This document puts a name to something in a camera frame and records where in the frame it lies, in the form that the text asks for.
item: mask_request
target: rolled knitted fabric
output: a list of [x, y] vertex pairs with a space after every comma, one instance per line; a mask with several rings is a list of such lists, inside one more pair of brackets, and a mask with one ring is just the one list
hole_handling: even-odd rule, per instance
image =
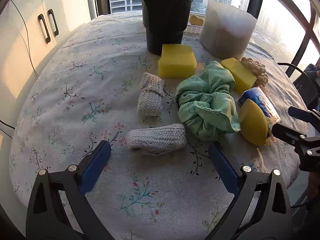
[[143, 149], [143, 154], [163, 155], [186, 145], [186, 132], [181, 123], [157, 128], [131, 130], [126, 137], [130, 149]]
[[193, 75], [176, 89], [178, 116], [202, 141], [216, 141], [221, 133], [239, 132], [240, 122], [233, 97], [236, 83], [218, 62], [209, 64], [201, 76]]
[[138, 114], [157, 116], [162, 112], [163, 80], [150, 73], [143, 73], [138, 99]]

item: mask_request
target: yellow object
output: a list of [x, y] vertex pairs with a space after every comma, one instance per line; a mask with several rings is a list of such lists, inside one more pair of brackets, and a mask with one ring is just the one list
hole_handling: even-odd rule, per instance
[[236, 81], [235, 91], [241, 95], [244, 91], [252, 88], [257, 80], [257, 78], [243, 66], [239, 61], [235, 58], [227, 58], [222, 60], [221, 65], [228, 69], [233, 78]]
[[197, 15], [191, 15], [189, 18], [189, 22], [192, 25], [198, 25], [198, 26], [203, 25], [203, 19], [198, 17]]
[[158, 61], [161, 78], [188, 78], [196, 73], [197, 61], [192, 48], [184, 44], [163, 44]]
[[266, 117], [261, 108], [252, 100], [247, 99], [240, 109], [240, 133], [252, 144], [264, 145], [268, 135]]

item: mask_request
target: black bucket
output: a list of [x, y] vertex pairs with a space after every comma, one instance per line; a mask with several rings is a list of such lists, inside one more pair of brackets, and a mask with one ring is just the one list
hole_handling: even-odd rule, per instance
[[162, 44], [181, 44], [192, 0], [142, 0], [147, 48], [161, 56]]

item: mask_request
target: blue gripper pad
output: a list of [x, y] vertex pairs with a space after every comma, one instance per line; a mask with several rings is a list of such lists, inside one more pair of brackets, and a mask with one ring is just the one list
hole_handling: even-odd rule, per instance
[[216, 168], [227, 191], [235, 196], [239, 194], [239, 177], [225, 155], [219, 143], [213, 143], [208, 150], [209, 158]]
[[95, 157], [89, 163], [87, 169], [82, 175], [80, 192], [84, 196], [87, 192], [93, 190], [104, 166], [111, 156], [110, 143], [106, 142], [101, 149], [96, 153]]

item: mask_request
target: round scrubber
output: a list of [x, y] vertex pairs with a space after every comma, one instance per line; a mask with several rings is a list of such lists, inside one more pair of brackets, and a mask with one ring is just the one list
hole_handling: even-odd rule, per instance
[[260, 107], [247, 99], [240, 109], [240, 133], [252, 144], [264, 145], [268, 136], [268, 125]]

